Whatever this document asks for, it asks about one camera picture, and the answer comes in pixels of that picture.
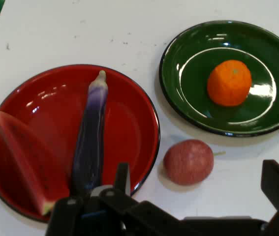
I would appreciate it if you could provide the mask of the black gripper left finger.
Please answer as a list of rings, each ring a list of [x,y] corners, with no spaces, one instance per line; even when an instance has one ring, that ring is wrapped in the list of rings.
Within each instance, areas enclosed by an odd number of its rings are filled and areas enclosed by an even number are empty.
[[[128,194],[130,173],[120,163],[113,185],[63,198],[52,211],[47,236],[177,236],[181,222],[148,201]]]

